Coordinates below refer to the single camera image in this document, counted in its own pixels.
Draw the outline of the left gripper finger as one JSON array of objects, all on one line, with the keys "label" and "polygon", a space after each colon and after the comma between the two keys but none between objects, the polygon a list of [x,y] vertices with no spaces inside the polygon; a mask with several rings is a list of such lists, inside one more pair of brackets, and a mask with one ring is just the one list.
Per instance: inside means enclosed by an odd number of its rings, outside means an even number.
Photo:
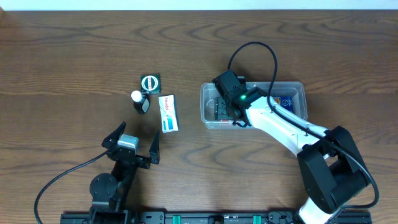
[{"label": "left gripper finger", "polygon": [[155,134],[154,140],[149,149],[149,158],[152,164],[159,164],[160,162],[160,148],[159,148],[160,131]]},{"label": "left gripper finger", "polygon": [[111,134],[109,134],[107,137],[103,139],[101,146],[106,149],[111,149],[112,147],[117,145],[118,140],[121,137],[121,135],[124,133],[125,128],[126,128],[126,122],[123,121]]}]

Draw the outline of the dark bottle white cap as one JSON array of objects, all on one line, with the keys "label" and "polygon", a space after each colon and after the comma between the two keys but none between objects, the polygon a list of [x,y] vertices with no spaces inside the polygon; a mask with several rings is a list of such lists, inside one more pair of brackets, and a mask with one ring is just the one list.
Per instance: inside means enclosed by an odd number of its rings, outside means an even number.
[{"label": "dark bottle white cap", "polygon": [[147,113],[150,103],[149,103],[149,100],[147,99],[146,95],[144,95],[139,90],[134,90],[131,93],[131,98],[133,100],[134,108],[136,109],[136,111],[139,114]]}]

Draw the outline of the blue Kool Fever box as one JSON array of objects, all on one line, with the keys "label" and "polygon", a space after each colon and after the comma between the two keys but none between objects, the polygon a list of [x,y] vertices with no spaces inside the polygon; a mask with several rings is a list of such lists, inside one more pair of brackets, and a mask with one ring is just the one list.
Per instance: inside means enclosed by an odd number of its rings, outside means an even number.
[{"label": "blue Kool Fever box", "polygon": [[294,106],[293,106],[293,101],[291,96],[274,96],[273,97],[274,101],[281,105],[284,109],[294,112]]}]

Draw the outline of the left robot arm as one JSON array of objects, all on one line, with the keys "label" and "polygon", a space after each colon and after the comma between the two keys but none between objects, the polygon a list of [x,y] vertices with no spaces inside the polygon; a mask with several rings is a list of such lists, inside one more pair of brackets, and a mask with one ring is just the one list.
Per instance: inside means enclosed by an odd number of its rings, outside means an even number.
[{"label": "left robot arm", "polygon": [[156,132],[146,157],[137,153],[139,139],[124,134],[125,128],[126,123],[121,123],[102,142],[105,154],[115,165],[110,173],[99,174],[91,181],[93,200],[87,221],[89,224],[140,222],[140,215],[128,210],[125,204],[137,170],[149,169],[151,164],[160,162],[160,132]]}]

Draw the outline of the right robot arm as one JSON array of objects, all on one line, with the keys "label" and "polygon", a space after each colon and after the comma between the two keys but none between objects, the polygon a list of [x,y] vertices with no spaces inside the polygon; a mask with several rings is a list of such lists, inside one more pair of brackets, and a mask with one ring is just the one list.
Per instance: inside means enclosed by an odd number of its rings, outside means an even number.
[{"label": "right robot arm", "polygon": [[279,105],[264,90],[243,84],[216,85],[234,124],[252,126],[271,135],[298,159],[308,199],[297,212],[301,223],[329,223],[347,209],[367,205],[348,202],[367,186],[377,189],[351,133],[309,123]]}]

